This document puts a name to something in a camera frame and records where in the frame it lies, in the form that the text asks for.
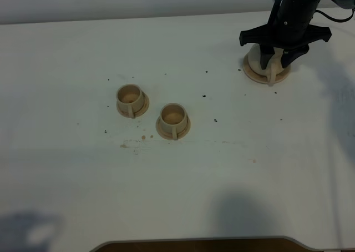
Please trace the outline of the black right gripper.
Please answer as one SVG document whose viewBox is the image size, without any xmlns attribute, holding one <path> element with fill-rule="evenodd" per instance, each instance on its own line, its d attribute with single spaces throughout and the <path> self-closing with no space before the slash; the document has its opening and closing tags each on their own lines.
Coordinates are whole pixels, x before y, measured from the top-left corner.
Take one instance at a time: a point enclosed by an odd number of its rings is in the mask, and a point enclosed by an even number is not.
<svg viewBox="0 0 355 252">
<path fill-rule="evenodd" d="M 320 0 L 274 0 L 267 24 L 240 32 L 240 45 L 260 44 L 260 66 L 267 68 L 276 48 L 285 49 L 282 68 L 307 54 L 312 42 L 328 42 L 332 33 L 328 27 L 310 24 Z"/>
</svg>

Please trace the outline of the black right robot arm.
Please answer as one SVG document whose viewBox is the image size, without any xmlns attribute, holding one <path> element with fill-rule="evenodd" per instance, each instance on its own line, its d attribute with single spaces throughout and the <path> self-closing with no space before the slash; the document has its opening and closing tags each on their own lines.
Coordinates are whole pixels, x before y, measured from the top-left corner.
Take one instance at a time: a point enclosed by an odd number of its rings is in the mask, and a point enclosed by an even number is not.
<svg viewBox="0 0 355 252">
<path fill-rule="evenodd" d="M 242 31 L 241 46 L 248 43 L 260 46 L 260 65 L 266 69 L 275 49 L 283 49 L 281 65 L 288 67 L 309 51 L 309 44 L 318 40 L 328 42 L 332 33 L 327 27 L 310 24 L 317 13 L 320 0 L 274 0 L 267 24 Z M 354 10 L 354 0 L 331 0 L 343 9 Z"/>
</svg>

